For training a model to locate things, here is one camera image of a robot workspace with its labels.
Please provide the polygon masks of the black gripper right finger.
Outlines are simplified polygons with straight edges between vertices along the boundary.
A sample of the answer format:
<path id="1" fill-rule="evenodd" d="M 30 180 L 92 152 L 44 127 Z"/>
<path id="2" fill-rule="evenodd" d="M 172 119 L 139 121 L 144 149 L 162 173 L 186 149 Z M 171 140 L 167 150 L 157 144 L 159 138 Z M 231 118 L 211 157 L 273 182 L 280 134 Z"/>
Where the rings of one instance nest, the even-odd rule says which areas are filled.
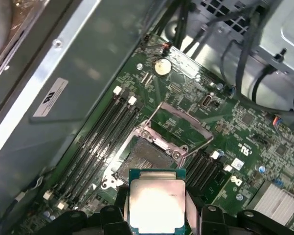
<path id="1" fill-rule="evenodd" d="M 186 192 L 186 220 L 194 235 L 282 235 L 284 226 L 254 211 L 229 215 L 214 205 L 205 204 L 191 191 Z"/>

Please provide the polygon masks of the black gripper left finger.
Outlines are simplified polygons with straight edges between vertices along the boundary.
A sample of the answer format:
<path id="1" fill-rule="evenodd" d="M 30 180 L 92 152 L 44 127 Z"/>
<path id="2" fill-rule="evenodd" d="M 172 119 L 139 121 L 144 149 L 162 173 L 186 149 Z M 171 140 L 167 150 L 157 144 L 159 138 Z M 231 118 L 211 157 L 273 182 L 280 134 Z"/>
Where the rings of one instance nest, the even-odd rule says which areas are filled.
<path id="1" fill-rule="evenodd" d="M 120 186 L 112 205 L 87 216 L 83 211 L 68 211 L 56 219 L 57 235 L 128 235 L 129 224 L 124 218 L 128 186 Z"/>

